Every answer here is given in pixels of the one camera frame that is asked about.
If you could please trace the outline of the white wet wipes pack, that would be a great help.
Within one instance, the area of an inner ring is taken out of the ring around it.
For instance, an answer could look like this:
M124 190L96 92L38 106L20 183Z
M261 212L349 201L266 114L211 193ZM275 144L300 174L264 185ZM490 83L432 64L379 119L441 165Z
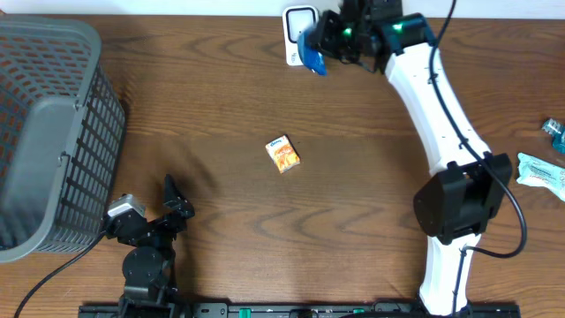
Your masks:
M564 201L564 169L537 157L518 153L516 182L531 187L544 187Z

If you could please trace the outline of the blue Oreo cookie pack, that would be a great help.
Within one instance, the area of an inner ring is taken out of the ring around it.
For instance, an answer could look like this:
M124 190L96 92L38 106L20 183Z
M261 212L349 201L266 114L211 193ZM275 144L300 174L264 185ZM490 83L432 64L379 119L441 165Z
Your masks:
M311 48L307 43L307 38L312 33L313 27L311 26L303 31L298 37L298 56L305 68L320 76L326 76L328 73L325 66L324 56L317 50Z

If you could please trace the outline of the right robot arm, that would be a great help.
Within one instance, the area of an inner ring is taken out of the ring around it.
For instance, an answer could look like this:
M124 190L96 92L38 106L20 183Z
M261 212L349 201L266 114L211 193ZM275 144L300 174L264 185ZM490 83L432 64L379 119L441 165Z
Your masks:
M400 96L424 147L430 178L413 207L427 238L426 272L417 303L393 305L391 314L497 317L499 308L469 302L466 285L488 223L511 197L512 164L491 151L464 114L442 67L441 39L419 13L347 1L300 35L298 51L319 74L324 57L360 66L372 58L371 72L382 73Z

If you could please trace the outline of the teal mouthwash bottle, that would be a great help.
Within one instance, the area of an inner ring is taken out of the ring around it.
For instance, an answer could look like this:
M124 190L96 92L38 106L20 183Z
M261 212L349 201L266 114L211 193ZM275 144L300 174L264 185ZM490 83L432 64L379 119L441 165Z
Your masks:
M552 138L552 147L559 153L565 154L564 147L564 125L559 121L549 118L543 125L542 130Z

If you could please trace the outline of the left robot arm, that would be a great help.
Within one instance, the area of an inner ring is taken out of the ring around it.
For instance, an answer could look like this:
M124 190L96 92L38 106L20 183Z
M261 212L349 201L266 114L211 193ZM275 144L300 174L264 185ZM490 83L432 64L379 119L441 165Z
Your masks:
M131 194L109 206L106 237L133 247L123 261L119 317L184 317L188 311L177 296L173 242L187 229L186 222L195 211L171 175L164 178L163 205L169 212L152 221L145 218L145 208Z

